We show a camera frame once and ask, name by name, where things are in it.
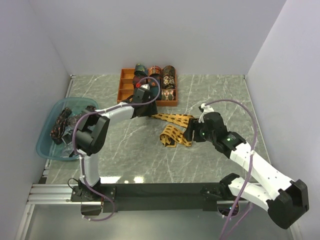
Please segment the yellow beetle print tie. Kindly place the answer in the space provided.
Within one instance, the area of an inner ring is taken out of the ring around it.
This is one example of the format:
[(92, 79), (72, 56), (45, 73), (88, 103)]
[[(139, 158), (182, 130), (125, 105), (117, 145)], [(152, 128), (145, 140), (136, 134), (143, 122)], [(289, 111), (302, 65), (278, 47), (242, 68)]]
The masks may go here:
[(192, 141), (187, 140), (186, 137), (184, 137), (184, 131), (180, 130), (178, 126), (186, 130), (189, 121), (195, 119), (194, 116), (188, 114), (158, 113), (152, 115), (151, 117), (169, 123), (165, 126), (164, 130), (159, 136), (160, 142), (165, 147), (175, 148), (177, 144), (183, 145), (185, 147), (192, 146)]

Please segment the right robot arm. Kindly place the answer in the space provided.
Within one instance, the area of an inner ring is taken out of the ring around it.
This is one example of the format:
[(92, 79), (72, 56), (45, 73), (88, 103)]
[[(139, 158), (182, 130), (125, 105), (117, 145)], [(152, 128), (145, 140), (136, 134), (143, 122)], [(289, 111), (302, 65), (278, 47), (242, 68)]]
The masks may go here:
[(215, 149), (245, 169), (259, 185), (246, 183), (231, 173), (221, 180), (220, 195), (230, 200), (234, 196), (267, 211), (280, 228), (288, 229), (309, 210), (308, 187), (300, 179), (294, 181), (270, 165), (251, 145), (234, 131), (229, 131), (218, 112), (203, 113), (188, 121), (184, 137), (197, 143), (210, 142)]

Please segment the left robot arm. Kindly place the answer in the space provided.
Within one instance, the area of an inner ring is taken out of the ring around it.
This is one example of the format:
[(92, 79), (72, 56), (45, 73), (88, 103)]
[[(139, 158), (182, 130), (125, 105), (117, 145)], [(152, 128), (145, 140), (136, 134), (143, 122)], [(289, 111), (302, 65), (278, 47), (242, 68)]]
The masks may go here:
[(109, 127), (136, 117), (153, 115), (157, 109), (156, 100), (160, 94), (159, 89), (157, 95), (153, 96), (152, 91), (143, 85), (135, 90), (131, 98), (109, 108), (86, 111), (76, 122), (72, 145), (75, 154), (79, 156), (79, 181), (85, 185), (82, 194), (89, 201), (95, 201), (99, 197), (112, 201), (100, 191), (98, 169), (98, 152), (105, 144)]

